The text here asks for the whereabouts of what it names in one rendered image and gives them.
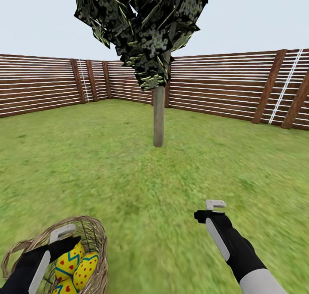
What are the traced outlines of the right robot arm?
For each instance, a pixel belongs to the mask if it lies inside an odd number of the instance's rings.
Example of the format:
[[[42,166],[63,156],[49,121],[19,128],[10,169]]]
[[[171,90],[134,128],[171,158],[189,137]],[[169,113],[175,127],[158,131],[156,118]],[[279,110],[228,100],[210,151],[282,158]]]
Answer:
[[[231,267],[243,294],[287,294],[254,252],[251,243],[232,227],[224,212],[214,208],[226,207],[222,200],[206,200],[206,210],[197,210],[194,218],[206,227]]]

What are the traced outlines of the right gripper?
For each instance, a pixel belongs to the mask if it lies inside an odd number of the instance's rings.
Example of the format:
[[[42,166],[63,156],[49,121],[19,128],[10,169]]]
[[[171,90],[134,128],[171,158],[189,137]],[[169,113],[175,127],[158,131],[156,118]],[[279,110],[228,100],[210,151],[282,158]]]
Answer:
[[[198,219],[199,223],[205,224],[209,212],[213,212],[213,210],[197,210],[197,212],[194,213],[194,218]]]

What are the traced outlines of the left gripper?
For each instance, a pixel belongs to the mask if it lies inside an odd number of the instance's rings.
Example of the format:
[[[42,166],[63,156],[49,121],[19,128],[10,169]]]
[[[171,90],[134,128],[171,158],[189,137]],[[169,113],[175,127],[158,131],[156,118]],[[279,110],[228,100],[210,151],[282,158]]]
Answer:
[[[63,238],[62,240],[49,244],[57,248],[57,254],[56,254],[55,261],[60,256],[62,256],[62,254],[73,250],[75,245],[79,244],[81,240],[82,240],[82,237],[80,235],[76,237],[71,235],[71,236],[68,236],[67,238]]]

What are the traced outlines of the easter egg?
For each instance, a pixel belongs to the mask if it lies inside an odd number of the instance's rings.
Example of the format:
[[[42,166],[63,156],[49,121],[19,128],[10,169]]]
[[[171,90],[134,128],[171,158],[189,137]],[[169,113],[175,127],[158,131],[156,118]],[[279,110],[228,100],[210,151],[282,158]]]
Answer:
[[[79,294],[79,290],[74,287],[73,275],[66,280],[58,280],[60,283],[52,290],[52,294]]]
[[[72,275],[74,278],[76,266],[85,255],[85,247],[80,243],[73,250],[62,254],[55,262],[55,279],[63,281]]]
[[[81,291],[88,282],[96,268],[99,256],[97,252],[87,253],[77,264],[73,278],[73,284],[77,290]]]

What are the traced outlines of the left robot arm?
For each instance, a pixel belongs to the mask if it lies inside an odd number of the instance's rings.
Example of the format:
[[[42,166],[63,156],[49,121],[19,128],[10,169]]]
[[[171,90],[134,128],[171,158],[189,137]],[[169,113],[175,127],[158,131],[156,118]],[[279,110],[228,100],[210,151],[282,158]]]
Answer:
[[[0,294],[37,294],[49,264],[56,261],[62,254],[74,249],[82,237],[73,235],[61,238],[77,229],[76,224],[68,223],[54,229],[49,235],[49,244],[32,249],[22,254],[15,271],[0,288]]]

